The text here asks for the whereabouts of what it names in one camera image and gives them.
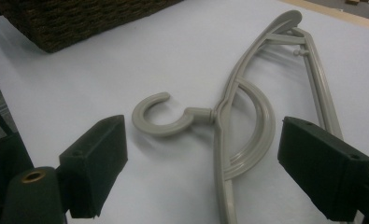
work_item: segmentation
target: hanger hook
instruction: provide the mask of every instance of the hanger hook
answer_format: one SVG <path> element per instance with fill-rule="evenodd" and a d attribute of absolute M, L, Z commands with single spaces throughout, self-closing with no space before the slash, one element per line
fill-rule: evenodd
<path fill-rule="evenodd" d="M 146 111 L 150 107 L 158 103 L 167 101 L 169 98 L 169 93 L 161 92 L 155 95 L 151 95 L 150 97 L 138 103 L 132 114 L 132 122 L 134 126 L 143 133 L 164 137 L 185 130 L 195 121 L 213 123 L 214 113 L 212 109 L 194 107 L 186 108 L 181 118 L 171 124 L 157 125 L 150 123 L 145 119 L 144 116 L 146 114 Z"/>

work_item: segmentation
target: wooden edge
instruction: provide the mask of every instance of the wooden edge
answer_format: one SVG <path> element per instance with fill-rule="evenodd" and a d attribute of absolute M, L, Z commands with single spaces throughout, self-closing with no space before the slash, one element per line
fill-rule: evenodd
<path fill-rule="evenodd" d="M 303 0 L 280 0 L 280 1 L 284 3 L 295 5 L 297 7 L 303 7 L 303 8 L 312 10 L 312 11 L 316 11 L 318 13 L 331 16 L 331 17 L 340 19 L 342 21 L 348 21 L 353 24 L 357 24 L 357 25 L 369 28 L 369 19 L 366 19 L 360 16 L 355 16 L 347 12 L 342 12 L 335 8 L 324 7 L 324 6 L 306 2 Z"/>

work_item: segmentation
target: wicker basket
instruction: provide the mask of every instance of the wicker basket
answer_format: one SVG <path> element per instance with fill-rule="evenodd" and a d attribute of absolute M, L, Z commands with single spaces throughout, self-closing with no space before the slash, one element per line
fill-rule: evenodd
<path fill-rule="evenodd" d="M 155 13 L 181 0 L 0 0 L 0 12 L 46 52 Z"/>

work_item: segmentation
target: white surface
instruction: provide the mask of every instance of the white surface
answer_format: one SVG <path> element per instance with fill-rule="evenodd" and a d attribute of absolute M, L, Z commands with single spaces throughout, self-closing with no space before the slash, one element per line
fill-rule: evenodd
<path fill-rule="evenodd" d="M 161 91 L 172 98 L 150 113 L 157 123 L 175 120 L 188 106 L 213 107 L 244 50 L 293 8 L 272 0 L 187 0 L 54 54 L 0 17 L 0 88 L 35 166 L 57 167 L 58 156 L 99 119 L 126 118 L 129 161 L 102 215 L 69 223 L 219 223 L 213 128 L 153 138 L 134 128 L 132 110 Z M 369 155 L 369 30 L 300 11 L 344 138 Z M 277 132 L 265 158 L 234 181 L 238 223 L 328 223 L 277 162 L 284 116 L 317 122 L 304 63 L 292 50 L 267 48 L 248 70 L 276 111 Z M 233 148 L 246 143 L 254 124 L 247 100 L 235 104 Z"/>

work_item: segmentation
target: white table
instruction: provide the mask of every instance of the white table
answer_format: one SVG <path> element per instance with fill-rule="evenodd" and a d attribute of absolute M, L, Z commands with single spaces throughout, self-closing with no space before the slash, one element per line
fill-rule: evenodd
<path fill-rule="evenodd" d="M 213 128 L 154 138 L 134 128 L 132 111 L 161 91 L 172 98 L 150 112 L 157 123 L 175 120 L 187 106 L 213 107 L 246 48 L 293 8 L 273 0 L 187 0 L 53 54 L 0 17 L 0 88 L 35 166 L 57 167 L 58 156 L 96 121 L 126 118 L 129 161 L 102 215 L 69 223 L 219 223 Z M 369 29 L 300 11 L 344 138 L 369 155 Z M 275 109 L 277 131 L 263 160 L 234 181 L 238 223 L 329 223 L 277 161 L 285 116 L 318 122 L 303 60 L 292 50 L 267 48 L 248 70 L 247 79 Z M 233 148 L 246 142 L 254 125 L 248 99 L 239 96 Z"/>

